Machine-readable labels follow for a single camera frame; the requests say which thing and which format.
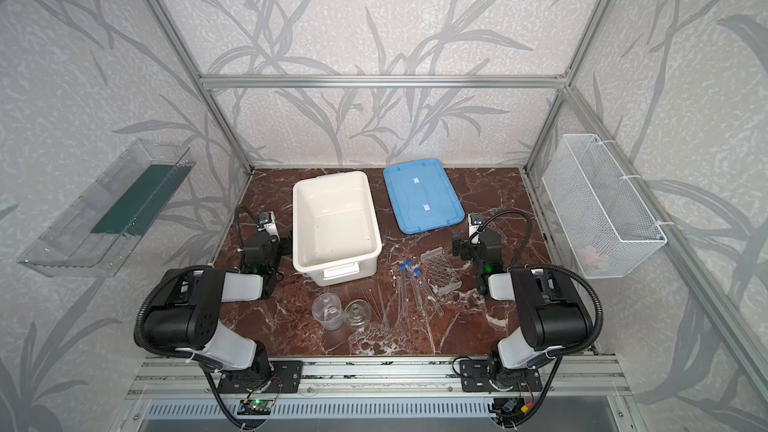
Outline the clear test tube rack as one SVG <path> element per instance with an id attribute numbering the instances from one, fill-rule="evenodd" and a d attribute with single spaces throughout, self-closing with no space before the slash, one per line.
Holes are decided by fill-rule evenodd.
<path id="1" fill-rule="evenodd" d="M 461 288 L 462 281 L 442 247 L 424 252 L 420 265 L 435 294 L 443 296 Z"/>

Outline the white plastic tub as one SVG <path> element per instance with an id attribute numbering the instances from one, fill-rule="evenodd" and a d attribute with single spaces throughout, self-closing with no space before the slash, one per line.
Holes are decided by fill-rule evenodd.
<path id="1" fill-rule="evenodd" d="M 368 176 L 351 171 L 293 187 L 294 269 L 321 287 L 366 279 L 383 243 Z"/>

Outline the blue capped test tube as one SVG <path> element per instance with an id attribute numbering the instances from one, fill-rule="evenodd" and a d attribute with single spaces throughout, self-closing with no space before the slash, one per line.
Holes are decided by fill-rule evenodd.
<path id="1" fill-rule="evenodd" d="M 398 320 L 403 320 L 408 313 L 408 299 L 406 290 L 406 266 L 404 263 L 398 265 L 397 275 L 398 292 Z"/>
<path id="2" fill-rule="evenodd" d="M 417 307 L 417 309 L 419 310 L 420 313 L 423 313 L 424 312 L 423 302 L 422 302 L 422 298 L 421 298 L 421 295 L 420 295 L 420 290 L 419 290 L 416 274 L 414 272 L 415 268 L 414 268 L 414 265 L 413 265 L 413 262 L 412 262 L 411 259 L 407 259 L 406 260 L 405 267 L 406 267 L 406 271 L 408 273 L 410 284 L 411 284 L 411 287 L 412 287 L 412 290 L 413 290 L 413 294 L 414 294 L 414 298 L 415 298 L 415 302 L 416 302 L 416 307 Z"/>

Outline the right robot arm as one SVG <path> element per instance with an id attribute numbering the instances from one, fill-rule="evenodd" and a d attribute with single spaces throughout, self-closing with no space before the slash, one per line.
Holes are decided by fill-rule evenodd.
<path id="1" fill-rule="evenodd" d="M 523 219 L 526 231 L 522 245 L 505 264 L 501 235 L 489 224 L 508 216 Z M 590 348 L 604 326 L 602 302 L 578 273 L 553 264 L 521 262 L 533 232 L 528 213 L 507 209 L 489 218 L 471 214 L 468 236 L 452 242 L 452 254 L 474 266 L 478 292 L 513 302 L 518 314 L 518 328 L 494 346 L 480 373 L 485 388 L 514 389 L 540 367 Z"/>

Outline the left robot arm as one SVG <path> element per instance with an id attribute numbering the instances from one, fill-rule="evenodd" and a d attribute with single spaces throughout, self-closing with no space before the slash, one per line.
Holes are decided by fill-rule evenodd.
<path id="1" fill-rule="evenodd" d="M 137 313 L 134 342 L 147 352 L 190 359 L 208 373 L 246 373 L 259 381 L 273 375 L 265 346 L 220 321 L 225 303 L 256 302 L 273 294 L 281 259 L 292 238 L 266 231 L 242 247 L 238 269 L 194 265 L 168 270 Z"/>

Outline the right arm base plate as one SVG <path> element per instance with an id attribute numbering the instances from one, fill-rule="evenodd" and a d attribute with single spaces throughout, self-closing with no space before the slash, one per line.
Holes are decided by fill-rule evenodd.
<path id="1" fill-rule="evenodd" d="M 541 375 L 536 369 L 508 369 L 490 358 L 459 357 L 453 363 L 459 376 L 461 389 L 468 393 L 522 392 L 543 390 Z"/>

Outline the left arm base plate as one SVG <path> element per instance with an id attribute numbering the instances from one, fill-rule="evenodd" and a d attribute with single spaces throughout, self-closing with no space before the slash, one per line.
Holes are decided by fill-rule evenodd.
<path id="1" fill-rule="evenodd" d="M 264 371 L 255 369 L 225 371 L 217 386 L 221 394 L 298 392 L 303 370 L 300 360 L 271 361 Z"/>

